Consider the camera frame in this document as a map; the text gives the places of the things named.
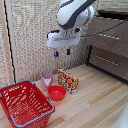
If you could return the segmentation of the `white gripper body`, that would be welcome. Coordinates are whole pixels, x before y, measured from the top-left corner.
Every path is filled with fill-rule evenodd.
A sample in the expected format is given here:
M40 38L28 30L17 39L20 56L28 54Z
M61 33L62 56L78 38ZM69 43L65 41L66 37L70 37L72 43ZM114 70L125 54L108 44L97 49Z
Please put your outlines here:
M51 31L47 34L47 46L58 48L77 45L80 41L80 31L80 28Z

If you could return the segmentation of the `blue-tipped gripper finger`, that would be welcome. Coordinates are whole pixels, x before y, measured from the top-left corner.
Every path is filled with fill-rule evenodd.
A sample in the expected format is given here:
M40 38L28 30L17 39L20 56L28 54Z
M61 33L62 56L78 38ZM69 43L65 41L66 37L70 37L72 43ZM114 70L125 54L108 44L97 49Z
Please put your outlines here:
M59 52L57 51L57 49L54 50L54 57L58 57L59 56Z
M70 55L71 54L71 48L67 48L67 55Z

